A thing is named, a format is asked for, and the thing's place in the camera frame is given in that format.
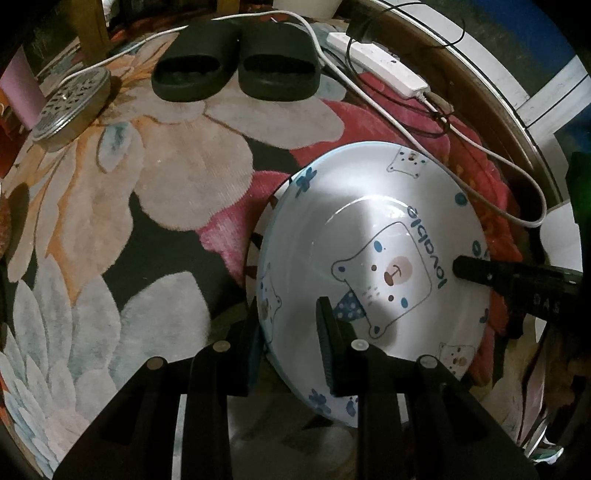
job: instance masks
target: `white power strip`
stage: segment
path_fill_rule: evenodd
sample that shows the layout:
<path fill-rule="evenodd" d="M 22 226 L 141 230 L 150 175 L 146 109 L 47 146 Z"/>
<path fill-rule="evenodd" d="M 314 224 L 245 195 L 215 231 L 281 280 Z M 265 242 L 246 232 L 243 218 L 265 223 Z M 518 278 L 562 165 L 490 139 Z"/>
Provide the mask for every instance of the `white power strip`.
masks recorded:
<path fill-rule="evenodd" d="M 346 33 L 331 32 L 327 42 L 329 46 L 345 54 L 349 40 Z M 351 60 L 390 85 L 403 98 L 417 97 L 429 91 L 425 80 L 373 43 L 353 42 L 349 53 Z"/>

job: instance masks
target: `blue flower print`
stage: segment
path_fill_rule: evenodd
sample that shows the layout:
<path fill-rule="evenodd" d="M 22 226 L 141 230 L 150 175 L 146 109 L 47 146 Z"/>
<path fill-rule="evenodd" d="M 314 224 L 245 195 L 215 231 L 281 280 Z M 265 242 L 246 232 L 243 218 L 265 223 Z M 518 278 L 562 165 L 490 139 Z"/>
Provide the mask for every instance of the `blue flower print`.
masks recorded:
<path fill-rule="evenodd" d="M 355 397 L 355 401 L 353 401 L 353 397 L 349 397 L 349 401 L 347 402 L 347 406 L 345 407 L 345 410 L 347 411 L 347 413 L 351 417 L 355 417 L 355 415 L 357 415 L 357 408 L 356 408 L 357 402 L 358 402 L 357 397 Z"/>
<path fill-rule="evenodd" d="M 318 170 L 312 170 L 312 167 L 309 167 L 308 170 L 306 170 L 306 173 L 300 175 L 297 178 L 295 184 L 299 188 L 295 193 L 295 198 L 298 198 L 300 196 L 300 193 L 308 191 L 308 189 L 310 188 L 310 180 L 316 177 L 316 173 L 318 173 Z"/>
<path fill-rule="evenodd" d="M 318 413 L 321 415 L 330 415 L 332 410 L 326 404 L 326 397 L 318 393 L 314 388 L 312 389 L 312 393 L 308 395 L 308 400 L 310 400 L 312 406 Z"/>

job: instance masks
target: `wooden chair leg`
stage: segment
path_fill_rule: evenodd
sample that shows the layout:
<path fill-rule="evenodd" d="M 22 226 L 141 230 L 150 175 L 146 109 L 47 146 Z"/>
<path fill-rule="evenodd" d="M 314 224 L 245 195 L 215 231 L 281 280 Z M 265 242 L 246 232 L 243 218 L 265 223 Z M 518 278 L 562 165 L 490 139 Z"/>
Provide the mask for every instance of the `wooden chair leg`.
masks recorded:
<path fill-rule="evenodd" d="M 80 39 L 86 65 L 107 58 L 112 48 L 100 0 L 70 0 L 70 18 Z"/>
<path fill-rule="evenodd" d="M 237 14 L 240 10 L 240 0 L 217 0 L 217 13 L 220 15 Z"/>

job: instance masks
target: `white cable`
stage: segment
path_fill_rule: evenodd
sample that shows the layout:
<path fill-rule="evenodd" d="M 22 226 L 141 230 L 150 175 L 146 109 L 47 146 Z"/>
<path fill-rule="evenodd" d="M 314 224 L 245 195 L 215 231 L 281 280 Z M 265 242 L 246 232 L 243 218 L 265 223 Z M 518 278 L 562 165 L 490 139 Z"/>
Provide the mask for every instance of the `white cable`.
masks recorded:
<path fill-rule="evenodd" d="M 62 85 L 64 85 L 69 80 L 72 80 L 72 78 L 78 77 L 78 75 L 82 75 L 83 73 L 86 73 L 89 70 L 95 69 L 97 67 L 102 67 L 103 65 L 107 65 L 108 63 L 112 62 L 113 60 L 116 60 L 119 57 L 122 57 L 123 55 L 129 53 L 130 51 L 133 51 L 136 48 L 141 47 L 143 44 L 149 42 L 150 40 L 153 40 L 153 39 L 158 38 L 158 37 L 162 37 L 163 35 L 168 35 L 169 33 L 180 32 L 181 30 L 184 30 L 185 28 L 187 28 L 187 25 L 184 25 L 182 27 L 177 27 L 177 28 L 171 28 L 170 30 L 165 30 L 163 32 L 155 33 L 154 35 L 150 35 L 149 37 L 143 39 L 142 41 L 137 42 L 136 44 L 134 44 L 134 45 L 126 48 L 125 50 L 120 51 L 117 55 L 113 55 L 112 57 L 110 57 L 110 58 L 108 58 L 106 60 L 100 61 L 99 63 L 95 63 L 94 65 L 91 65 L 90 67 L 86 67 L 85 69 L 81 69 L 81 70 L 78 70 L 77 72 L 71 73 L 70 75 L 68 75 L 67 77 L 65 77 L 57 85 L 57 88 L 61 87 Z"/>
<path fill-rule="evenodd" d="M 374 99 L 372 99 L 369 95 L 367 95 L 367 93 L 365 93 L 359 86 L 357 86 L 357 84 L 351 80 L 349 77 L 347 77 L 343 72 L 341 72 L 339 70 L 339 68 L 324 54 L 324 52 L 322 51 L 322 48 L 320 47 L 320 43 L 318 42 L 318 38 L 316 37 L 316 33 L 314 32 L 314 30 L 312 29 L 312 27 L 310 26 L 310 24 L 300 15 L 287 11 L 287 10 L 274 10 L 271 12 L 257 12 L 257 13 L 251 13 L 251 14 L 236 14 L 236 15 L 227 15 L 225 17 L 218 17 L 218 18 L 214 18 L 213 20 L 228 20 L 230 18 L 240 18 L 240 17 L 261 17 L 264 15 L 274 15 L 274 14 L 284 14 L 284 15 L 289 15 L 290 17 L 295 18 L 296 20 L 298 20 L 302 26 L 308 31 L 308 33 L 310 34 L 310 37 L 312 39 L 312 42 L 314 43 L 314 48 L 316 49 L 316 52 L 318 54 L 318 56 L 326 63 L 326 65 L 335 73 L 335 75 L 337 75 L 345 84 L 347 84 L 347 86 L 349 86 L 355 93 L 357 93 L 368 105 L 371 105 L 380 115 L 382 115 L 388 122 L 390 122 L 394 127 L 396 127 L 397 130 L 399 130 L 400 133 L 403 134 L 403 136 L 406 137 L 406 139 L 419 151 L 421 152 L 423 155 L 425 155 L 426 157 L 430 158 L 431 160 L 433 160 L 437 165 L 439 165 L 450 177 L 452 177 L 456 183 L 462 187 L 465 191 L 467 191 L 468 193 L 474 195 L 474 197 L 476 197 L 477 199 L 479 199 L 480 201 L 484 202 L 486 205 L 488 205 L 492 210 L 494 210 L 498 215 L 502 216 L 503 218 L 509 220 L 510 222 L 516 223 L 517 225 L 521 225 L 524 227 L 529 227 L 529 228 L 535 228 L 537 226 L 540 226 L 542 224 L 542 222 L 544 221 L 544 218 L 546 216 L 546 201 L 544 198 L 544 193 L 542 192 L 542 189 L 540 188 L 540 186 L 535 182 L 535 180 L 533 178 L 530 177 L 530 175 L 525 172 L 524 170 L 522 170 L 521 168 L 519 168 L 517 165 L 511 163 L 510 161 L 502 158 L 500 155 L 497 155 L 493 152 L 490 152 L 489 150 L 484 149 L 483 147 L 481 147 L 480 145 L 474 143 L 472 140 L 470 140 L 468 137 L 464 136 L 461 132 L 457 131 L 453 126 L 452 126 L 452 130 L 454 131 L 454 133 L 456 133 L 458 136 L 460 136 L 461 138 L 463 138 L 464 140 L 466 140 L 468 143 L 470 143 L 471 145 L 475 146 L 476 148 L 480 148 L 481 150 L 485 151 L 486 153 L 488 153 L 489 155 L 493 156 L 494 158 L 497 158 L 498 160 L 507 163 L 509 165 L 511 165 L 512 168 L 516 169 L 517 171 L 519 171 L 520 173 L 522 173 L 534 186 L 535 188 L 538 190 L 539 194 L 540 194 L 540 198 L 542 201 L 542 215 L 540 216 L 539 219 L 537 219 L 535 222 L 528 222 L 527 220 L 522 220 L 520 218 L 517 218 L 513 215 L 510 215 L 509 213 L 507 213 L 506 211 L 500 209 L 499 207 L 497 207 L 494 203 L 489 202 L 486 198 L 484 198 L 480 193 L 478 193 L 476 190 L 474 190 L 473 188 L 471 188 L 467 183 L 465 183 L 460 177 L 458 177 L 454 172 L 452 172 L 449 168 L 447 168 L 443 163 L 441 163 L 438 159 L 435 158 L 435 156 L 431 155 L 418 141 L 417 139 L 415 139 L 410 132 L 408 132 L 408 130 L 406 130 L 392 115 L 390 115 L 378 102 L 376 102 Z M 136 45 L 131 46 L 130 48 L 126 48 L 125 50 L 123 50 L 122 52 L 118 53 L 117 55 L 107 59 L 107 60 L 103 60 L 102 62 L 97 63 L 96 65 L 87 67 L 85 69 L 80 70 L 79 72 L 76 73 L 72 73 L 71 75 L 68 75 L 66 78 L 64 78 L 59 86 L 62 86 L 64 83 L 66 83 L 68 80 L 74 78 L 77 75 L 80 75 L 84 72 L 88 72 L 90 69 L 93 69 L 95 67 L 100 67 L 103 65 L 106 65 L 107 63 L 113 61 L 114 59 L 117 59 L 123 55 L 125 55 L 126 53 L 129 53 L 132 50 L 135 50 L 136 48 L 142 46 L 143 44 L 145 44 L 146 42 L 153 40 L 157 37 L 161 37 L 162 35 L 166 35 L 169 33 L 173 33 L 173 32 L 178 32 L 181 31 L 183 29 L 187 28 L 187 26 L 183 26 L 183 27 L 177 27 L 177 28 L 172 28 L 170 30 L 166 30 L 163 32 L 159 32 L 156 33 L 154 35 L 151 35 L 148 38 L 145 38 L 144 40 L 142 40 L 141 42 L 139 42 Z M 434 107 L 430 104 L 426 104 L 428 108 L 434 109 Z"/>
<path fill-rule="evenodd" d="M 418 100 L 420 100 L 432 112 L 439 113 L 439 110 L 437 110 L 437 108 L 435 106 L 433 106 L 429 102 L 429 100 L 427 100 L 423 95 L 419 96 L 418 97 Z M 452 132 L 454 132 L 458 137 L 460 137 L 464 142 L 470 144 L 471 146 L 473 146 L 474 148 L 477 148 L 478 150 L 483 151 L 485 154 L 490 155 L 491 157 L 499 160 L 500 162 L 503 162 L 505 165 L 508 165 L 510 168 L 513 168 L 515 171 L 521 173 L 534 186 L 534 188 L 537 190 L 538 195 L 540 197 L 540 201 L 542 203 L 542 213 L 541 213 L 540 217 L 537 220 L 533 221 L 533 222 L 529 222 L 527 220 L 522 220 L 522 219 L 517 218 L 517 217 L 515 217 L 513 215 L 510 215 L 509 213 L 504 212 L 500 208 L 498 208 L 495 205 L 491 204 L 489 201 L 485 200 L 478 192 L 475 192 L 472 188 L 470 188 L 470 186 L 466 185 L 466 183 L 464 181 L 462 181 L 461 179 L 459 179 L 445 165 L 442 165 L 439 162 L 437 162 L 439 164 L 439 166 L 442 167 L 449 175 L 451 175 L 455 179 L 455 181 L 460 184 L 460 186 L 462 186 L 464 189 L 468 190 L 471 194 L 475 195 L 480 200 L 483 200 L 489 207 L 491 207 L 494 211 L 496 211 L 499 215 L 501 215 L 502 217 L 506 218 L 507 220 L 510 220 L 511 222 L 516 223 L 517 225 L 521 225 L 521 226 L 528 227 L 528 228 L 535 228 L 535 227 L 540 226 L 542 224 L 542 222 L 544 221 L 544 219 L 546 217 L 546 213 L 547 213 L 546 198 L 544 196 L 544 192 L 542 191 L 542 189 L 540 188 L 540 186 L 538 185 L 538 183 L 531 177 L 531 175 L 528 174 L 525 170 L 523 170 L 523 168 L 515 165 L 512 161 L 507 160 L 506 158 L 501 157 L 500 155 L 494 153 L 493 151 L 491 151 L 491 150 L 483 147 L 482 145 L 479 145 L 476 142 L 474 142 L 474 140 L 472 140 L 471 138 L 467 137 L 462 132 L 460 132 L 456 127 L 454 127 L 451 124 L 451 122 L 448 122 L 447 118 L 442 117 L 441 118 L 441 121 L 443 121 L 444 123 L 448 123 L 450 130 Z"/>

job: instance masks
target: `slide sandal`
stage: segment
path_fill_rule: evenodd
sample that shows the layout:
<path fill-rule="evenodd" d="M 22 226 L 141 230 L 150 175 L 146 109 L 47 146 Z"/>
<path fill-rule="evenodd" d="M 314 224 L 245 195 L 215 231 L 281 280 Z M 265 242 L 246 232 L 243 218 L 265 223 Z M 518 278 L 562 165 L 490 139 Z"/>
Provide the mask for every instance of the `slide sandal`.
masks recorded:
<path fill-rule="evenodd" d="M 218 93 L 238 66 L 241 29 L 230 21 L 199 21 L 181 31 L 152 73 L 162 100 L 196 102 Z"/>
<path fill-rule="evenodd" d="M 320 85 L 320 63 L 307 32 L 295 25 L 251 22 L 243 26 L 238 82 L 259 100 L 292 102 Z"/>

